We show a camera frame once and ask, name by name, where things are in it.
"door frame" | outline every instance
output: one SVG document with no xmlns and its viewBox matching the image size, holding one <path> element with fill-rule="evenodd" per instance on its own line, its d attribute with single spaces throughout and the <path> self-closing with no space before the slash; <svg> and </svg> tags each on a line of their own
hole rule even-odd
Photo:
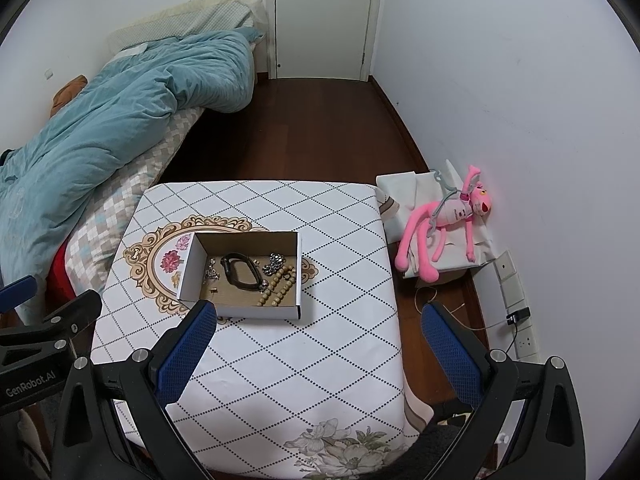
<svg viewBox="0 0 640 480">
<path fill-rule="evenodd" d="M 267 15 L 269 17 L 269 33 L 267 35 L 267 59 L 269 79 L 277 78 L 276 62 L 276 0 L 266 0 Z M 369 5 L 369 19 L 367 20 L 367 35 L 364 43 L 364 63 L 360 69 L 360 80 L 368 81 L 373 58 L 373 47 L 376 43 L 378 17 L 380 15 L 380 0 L 371 0 Z"/>
</svg>

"orange pillow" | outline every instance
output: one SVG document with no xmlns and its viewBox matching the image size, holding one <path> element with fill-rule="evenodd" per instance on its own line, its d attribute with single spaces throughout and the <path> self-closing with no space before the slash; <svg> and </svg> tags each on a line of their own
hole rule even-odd
<svg viewBox="0 0 640 480">
<path fill-rule="evenodd" d="M 64 85 L 60 91 L 53 97 L 53 108 L 51 109 L 50 118 L 58 113 L 67 103 L 71 102 L 71 99 L 76 97 L 82 89 L 86 86 L 87 80 L 83 75 L 79 75 L 75 79 L 69 81 Z"/>
</svg>

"plush toy head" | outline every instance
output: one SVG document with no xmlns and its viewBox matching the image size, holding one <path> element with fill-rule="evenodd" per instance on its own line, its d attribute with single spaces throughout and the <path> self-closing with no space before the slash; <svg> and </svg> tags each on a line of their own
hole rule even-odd
<svg viewBox="0 0 640 480">
<path fill-rule="evenodd" d="M 491 211 L 491 196 L 486 192 L 486 189 L 482 186 L 482 182 L 478 182 L 476 187 L 469 196 L 469 202 L 471 207 L 478 216 L 484 216 Z"/>
</svg>

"white door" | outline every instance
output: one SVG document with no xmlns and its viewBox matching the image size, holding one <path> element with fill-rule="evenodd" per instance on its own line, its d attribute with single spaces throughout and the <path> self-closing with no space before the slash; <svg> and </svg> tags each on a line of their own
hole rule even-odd
<svg viewBox="0 0 640 480">
<path fill-rule="evenodd" d="M 360 79 L 371 0 L 276 0 L 278 78 Z"/>
</svg>

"textured blue pad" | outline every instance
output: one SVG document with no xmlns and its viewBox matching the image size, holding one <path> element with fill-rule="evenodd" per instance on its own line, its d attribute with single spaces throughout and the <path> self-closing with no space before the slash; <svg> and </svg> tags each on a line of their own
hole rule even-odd
<svg viewBox="0 0 640 480">
<path fill-rule="evenodd" d="M 458 398 L 476 410 L 484 396 L 480 370 L 431 303 L 422 309 L 422 334 Z"/>
<path fill-rule="evenodd" d="M 216 309 L 207 305 L 193 320 L 158 370 L 156 399 L 160 406 L 177 402 L 216 331 Z"/>
<path fill-rule="evenodd" d="M 30 300 L 36 295 L 38 284 L 33 276 L 25 276 L 11 285 L 0 289 L 0 314 Z"/>
</svg>

